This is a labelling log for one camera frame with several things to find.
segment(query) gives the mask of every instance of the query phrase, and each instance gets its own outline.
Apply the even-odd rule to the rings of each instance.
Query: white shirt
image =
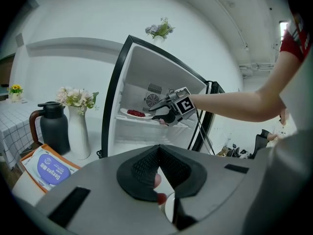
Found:
[[[277,136],[280,139],[284,139],[285,137],[291,136],[294,133],[293,127],[286,121],[285,125],[282,125],[280,121],[276,122],[273,126],[272,134]],[[278,138],[275,138],[272,141],[269,141],[266,147],[274,147],[278,142]]]

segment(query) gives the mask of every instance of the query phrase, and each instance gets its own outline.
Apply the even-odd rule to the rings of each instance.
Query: person's arm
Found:
[[[268,139],[268,141],[272,141],[272,140],[274,140],[276,137],[277,137],[277,134],[269,133],[267,139]]]
[[[243,121],[266,121],[279,115],[285,108],[279,94],[300,65],[294,54],[282,51],[267,82],[256,92],[193,94],[190,98],[198,109],[207,112]]]

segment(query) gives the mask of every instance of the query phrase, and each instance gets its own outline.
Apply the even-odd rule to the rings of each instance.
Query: floor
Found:
[[[22,172],[17,165],[15,165],[12,170],[10,170],[9,167],[6,165],[6,162],[0,163],[0,173],[8,184],[10,190],[13,189],[15,183],[22,175]]]

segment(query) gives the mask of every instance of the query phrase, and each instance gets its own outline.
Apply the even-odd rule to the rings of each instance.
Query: white vase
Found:
[[[11,100],[13,102],[21,100],[21,93],[12,93]]]
[[[90,146],[86,126],[85,114],[79,114],[80,108],[69,106],[68,141],[75,157],[79,160],[86,159],[90,155]]]
[[[161,36],[155,36],[153,40],[153,44],[157,47],[160,47],[163,42],[164,42],[164,38]]]

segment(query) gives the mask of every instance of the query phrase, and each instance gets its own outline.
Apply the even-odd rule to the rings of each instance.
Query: checkered tablecloth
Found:
[[[39,109],[35,103],[26,99],[16,103],[0,101],[0,149],[10,168],[34,142],[30,133],[29,116]],[[39,120],[40,117],[35,121],[38,138],[42,136]]]

